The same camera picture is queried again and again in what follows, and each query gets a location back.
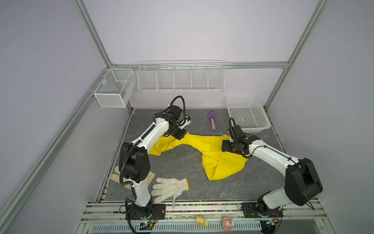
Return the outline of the yellow trousers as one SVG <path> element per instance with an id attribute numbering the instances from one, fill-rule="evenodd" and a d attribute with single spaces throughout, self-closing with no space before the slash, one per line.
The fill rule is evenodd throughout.
<path id="1" fill-rule="evenodd" d="M 160 156 L 163 152 L 180 145 L 189 145 L 202 153 L 202 166 L 209 180 L 222 180 L 242 169 L 248 159 L 241 155 L 222 152 L 221 146 L 229 136 L 199 136 L 187 133 L 181 140 L 172 136 L 160 137 L 151 149 L 151 154 Z"/>

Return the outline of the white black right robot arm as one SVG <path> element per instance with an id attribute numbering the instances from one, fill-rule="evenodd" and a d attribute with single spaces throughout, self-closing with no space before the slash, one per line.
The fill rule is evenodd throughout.
<path id="1" fill-rule="evenodd" d="M 263 194 L 257 199 L 255 212 L 268 217 L 282 206 L 306 205 L 317 197 L 323 186 L 313 162 L 308 158 L 298 159 L 269 146 L 255 135 L 243 132 L 234 118 L 229 118 L 229 140 L 223 140 L 222 152 L 229 152 L 245 159 L 257 157 L 278 170 L 285 178 L 284 186 Z"/>

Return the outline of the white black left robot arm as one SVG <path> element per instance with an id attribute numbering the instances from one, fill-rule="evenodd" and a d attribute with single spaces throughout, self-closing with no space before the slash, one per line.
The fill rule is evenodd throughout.
<path id="1" fill-rule="evenodd" d="M 153 116 L 153 122 L 139 137 L 132 142 L 124 142 L 120 148 L 119 183 L 129 185 L 133 199 L 126 210 L 139 218 L 150 218 L 153 211 L 151 194 L 146 178 L 150 172 L 149 153 L 161 137 L 172 136 L 181 140 L 187 131 L 185 127 L 191 123 L 186 114 L 185 100 L 175 97 L 165 110 Z"/>

